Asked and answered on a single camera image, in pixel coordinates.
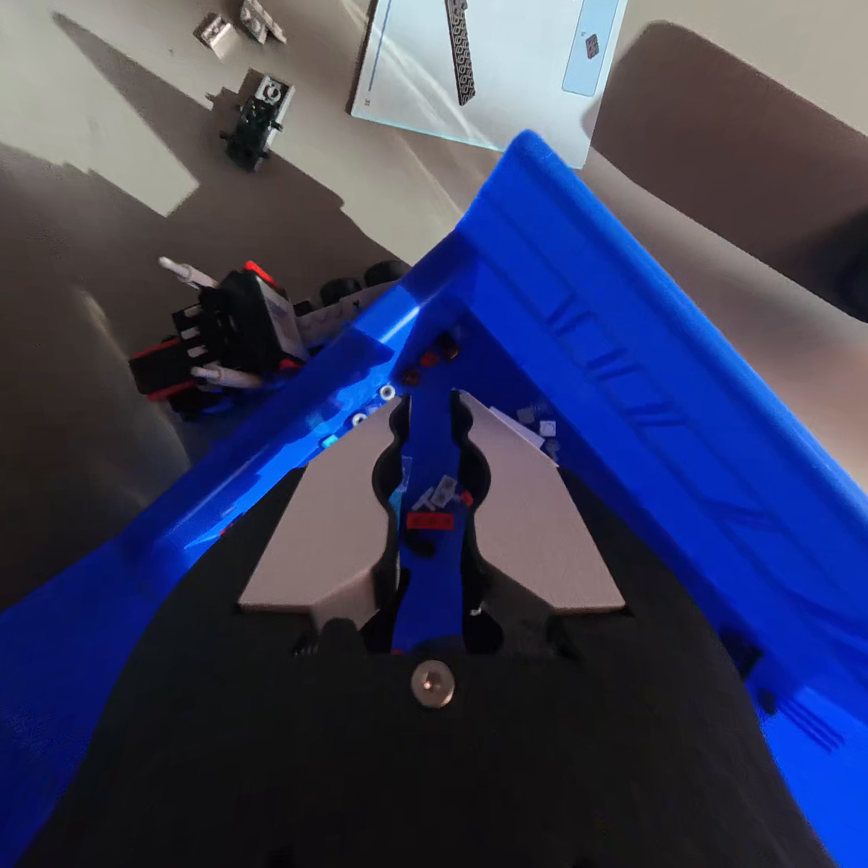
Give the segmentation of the light blue instruction booklet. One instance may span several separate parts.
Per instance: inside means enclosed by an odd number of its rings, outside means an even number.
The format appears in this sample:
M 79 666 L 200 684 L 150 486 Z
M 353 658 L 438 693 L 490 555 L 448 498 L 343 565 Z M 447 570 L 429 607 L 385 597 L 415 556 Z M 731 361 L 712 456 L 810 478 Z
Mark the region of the light blue instruction booklet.
M 588 158 L 627 1 L 382 1 L 353 118 L 504 152 L 541 136 Z

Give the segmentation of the grey bracket brick plate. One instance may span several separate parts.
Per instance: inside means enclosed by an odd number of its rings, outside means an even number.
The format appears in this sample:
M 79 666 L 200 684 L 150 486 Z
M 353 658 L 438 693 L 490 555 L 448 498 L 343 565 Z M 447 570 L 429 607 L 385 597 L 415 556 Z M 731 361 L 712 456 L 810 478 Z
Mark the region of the grey bracket brick plate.
M 286 45 L 287 36 L 259 1 L 242 1 L 239 20 L 246 33 L 260 45 L 270 39 Z

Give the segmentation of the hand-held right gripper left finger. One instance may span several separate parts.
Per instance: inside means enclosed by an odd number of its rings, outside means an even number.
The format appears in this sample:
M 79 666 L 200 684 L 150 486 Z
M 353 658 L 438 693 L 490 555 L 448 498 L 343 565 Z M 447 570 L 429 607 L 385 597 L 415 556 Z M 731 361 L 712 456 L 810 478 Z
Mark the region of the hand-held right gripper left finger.
M 395 396 L 304 468 L 238 606 L 364 627 L 399 580 L 392 494 L 403 480 L 411 397 Z

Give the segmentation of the grey desk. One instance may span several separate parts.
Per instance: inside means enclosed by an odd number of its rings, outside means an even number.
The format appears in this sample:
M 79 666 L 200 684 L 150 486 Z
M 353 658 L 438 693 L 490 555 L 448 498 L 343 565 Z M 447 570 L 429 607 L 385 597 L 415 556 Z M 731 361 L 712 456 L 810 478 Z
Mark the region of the grey desk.
M 413 264 L 498 154 L 347 114 L 369 2 L 272 2 L 289 44 L 193 36 L 234 2 L 2 2 L 2 609 L 119 533 L 232 418 L 186 426 L 127 357 L 253 259 L 295 298 Z M 866 488 L 866 2 L 628 2 L 580 177 Z M 248 173 L 222 131 L 295 96 Z

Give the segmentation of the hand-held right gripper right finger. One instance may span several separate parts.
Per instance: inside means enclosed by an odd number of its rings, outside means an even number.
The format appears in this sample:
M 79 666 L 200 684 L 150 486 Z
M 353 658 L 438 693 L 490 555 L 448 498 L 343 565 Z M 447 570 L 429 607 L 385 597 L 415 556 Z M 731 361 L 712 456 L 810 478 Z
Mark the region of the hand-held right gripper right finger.
M 500 623 L 625 613 L 557 463 L 466 391 L 451 392 L 450 417 L 472 498 L 461 567 L 470 613 Z

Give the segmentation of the black red toy brick truck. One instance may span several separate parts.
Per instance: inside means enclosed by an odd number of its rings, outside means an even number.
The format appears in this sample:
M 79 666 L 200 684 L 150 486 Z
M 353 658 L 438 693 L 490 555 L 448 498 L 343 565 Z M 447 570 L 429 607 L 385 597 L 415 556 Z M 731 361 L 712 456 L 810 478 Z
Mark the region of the black red toy brick truck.
M 410 270 L 388 259 L 369 267 L 362 280 L 332 279 L 320 288 L 316 307 L 309 298 L 290 301 L 253 261 L 222 281 L 167 257 L 158 262 L 197 297 L 172 314 L 173 331 L 132 355 L 128 367 L 140 395 L 184 421 L 297 373 Z

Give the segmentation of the pile of loose toy bricks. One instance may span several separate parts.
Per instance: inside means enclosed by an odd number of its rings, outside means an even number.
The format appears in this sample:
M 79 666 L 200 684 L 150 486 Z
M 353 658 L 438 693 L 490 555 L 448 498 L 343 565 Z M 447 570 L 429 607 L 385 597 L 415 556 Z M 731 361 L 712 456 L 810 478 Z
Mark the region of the pile of loose toy bricks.
M 409 451 L 403 453 L 404 476 L 394 494 L 397 515 L 410 511 L 464 513 L 473 505 L 465 483 L 458 481 L 458 447 L 452 435 L 450 392 L 458 385 L 461 372 L 483 373 L 487 352 L 464 352 L 462 346 L 481 335 L 466 325 L 454 326 L 439 335 L 417 365 L 401 373 L 398 381 L 379 387 L 373 398 L 353 410 L 343 430 L 358 426 L 365 418 L 392 400 L 398 393 L 410 394 L 418 417 L 410 424 Z M 406 546 L 420 557 L 433 552 L 432 531 L 406 530 Z

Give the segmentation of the blue plastic bin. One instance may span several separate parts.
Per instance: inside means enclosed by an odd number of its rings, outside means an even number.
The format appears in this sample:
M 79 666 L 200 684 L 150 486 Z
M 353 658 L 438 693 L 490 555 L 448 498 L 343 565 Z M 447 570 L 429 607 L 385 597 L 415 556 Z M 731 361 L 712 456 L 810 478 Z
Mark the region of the blue plastic bin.
M 244 613 L 304 468 L 466 325 L 625 613 Z M 2 613 L 2 866 L 866 866 L 866 494 L 536 135 L 117 537 Z

